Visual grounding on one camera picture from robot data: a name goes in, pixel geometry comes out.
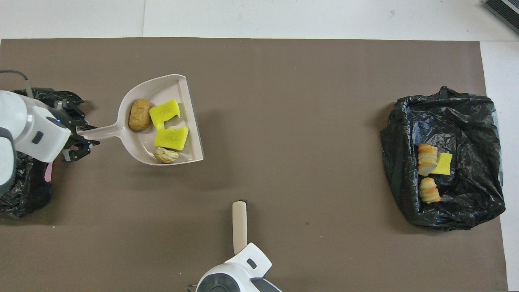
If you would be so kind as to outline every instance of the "black trash bag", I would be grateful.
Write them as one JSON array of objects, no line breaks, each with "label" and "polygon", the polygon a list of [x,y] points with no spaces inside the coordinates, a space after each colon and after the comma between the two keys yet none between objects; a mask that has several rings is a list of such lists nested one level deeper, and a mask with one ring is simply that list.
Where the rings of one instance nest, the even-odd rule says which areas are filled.
[{"label": "black trash bag", "polygon": [[[469,230],[504,212],[495,111],[488,97],[459,94],[445,86],[432,96],[397,101],[380,135],[391,193],[410,223]],[[438,186],[440,202],[425,204],[419,198],[419,143],[453,155],[450,176],[429,175]]]},{"label": "black trash bag", "polygon": [[[14,90],[16,94],[20,94],[23,96],[27,96],[27,91],[24,90]],[[32,89],[34,99],[37,99],[49,107],[54,107],[55,103],[58,101],[62,101],[64,99],[69,98],[68,101],[74,104],[83,103],[83,99],[79,97],[77,94],[70,91],[55,91],[51,88],[33,88]]]},{"label": "black trash bag", "polygon": [[50,202],[50,182],[45,181],[48,163],[17,152],[15,181],[0,195],[0,213],[23,217]]},{"label": "black trash bag", "polygon": [[[27,96],[26,90],[15,90],[17,94]],[[74,104],[83,103],[77,94],[70,91],[55,91],[49,88],[33,88],[34,98],[49,107],[56,102],[68,99]],[[5,194],[0,194],[0,213],[23,217],[45,207],[50,202],[51,186],[45,181],[48,163],[36,160],[17,151],[17,171],[13,184]]]}]

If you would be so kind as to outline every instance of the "white tile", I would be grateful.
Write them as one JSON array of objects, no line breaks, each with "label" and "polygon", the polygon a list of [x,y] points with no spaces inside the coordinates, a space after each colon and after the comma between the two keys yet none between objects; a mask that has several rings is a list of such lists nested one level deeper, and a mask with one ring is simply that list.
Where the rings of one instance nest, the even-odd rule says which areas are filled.
[{"label": "white tile", "polygon": [[480,0],[147,0],[143,35],[519,40]]},{"label": "white tile", "polygon": [[0,0],[0,38],[142,36],[145,0]]},{"label": "white tile", "polygon": [[508,290],[519,290],[519,42],[481,42],[488,97],[496,105],[501,140],[503,194],[501,215]]}]

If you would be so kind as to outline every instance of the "yellow sponge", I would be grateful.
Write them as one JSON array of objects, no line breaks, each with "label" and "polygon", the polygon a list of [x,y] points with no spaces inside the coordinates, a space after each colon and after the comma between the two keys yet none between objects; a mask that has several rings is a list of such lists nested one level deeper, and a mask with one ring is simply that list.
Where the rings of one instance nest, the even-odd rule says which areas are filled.
[{"label": "yellow sponge", "polygon": [[155,147],[172,148],[177,150],[183,150],[184,144],[186,143],[187,133],[189,129],[182,127],[176,129],[162,129],[157,132],[155,137]]},{"label": "yellow sponge", "polygon": [[440,153],[438,155],[438,164],[436,168],[432,170],[432,174],[439,175],[450,175],[450,161],[452,160],[453,155],[450,153]]},{"label": "yellow sponge", "polygon": [[170,100],[166,103],[153,107],[149,110],[152,122],[157,130],[164,130],[164,122],[171,120],[174,116],[180,117],[179,104],[176,100]]}]

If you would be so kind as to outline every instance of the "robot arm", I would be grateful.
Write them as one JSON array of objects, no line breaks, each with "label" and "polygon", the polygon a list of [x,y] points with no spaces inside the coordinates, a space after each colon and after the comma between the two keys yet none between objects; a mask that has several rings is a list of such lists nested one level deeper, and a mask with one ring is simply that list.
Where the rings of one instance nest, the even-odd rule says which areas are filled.
[{"label": "robot arm", "polygon": [[9,189],[15,178],[15,155],[11,132],[0,127],[0,194]]},{"label": "robot arm", "polygon": [[12,184],[15,151],[52,162],[70,135],[42,102],[0,90],[0,193]]}]

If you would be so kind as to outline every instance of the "pastry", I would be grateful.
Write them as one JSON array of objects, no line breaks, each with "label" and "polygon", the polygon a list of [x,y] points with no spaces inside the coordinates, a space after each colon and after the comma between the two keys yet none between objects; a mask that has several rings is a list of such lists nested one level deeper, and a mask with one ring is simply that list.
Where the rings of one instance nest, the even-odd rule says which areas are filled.
[{"label": "pastry", "polygon": [[418,174],[428,176],[438,163],[438,148],[428,144],[418,144]]},{"label": "pastry", "polygon": [[440,198],[440,194],[438,192],[438,188],[436,187],[436,183],[432,178],[424,178],[420,183],[419,188],[420,199],[422,202],[430,204],[432,202],[439,202],[442,198]]}]

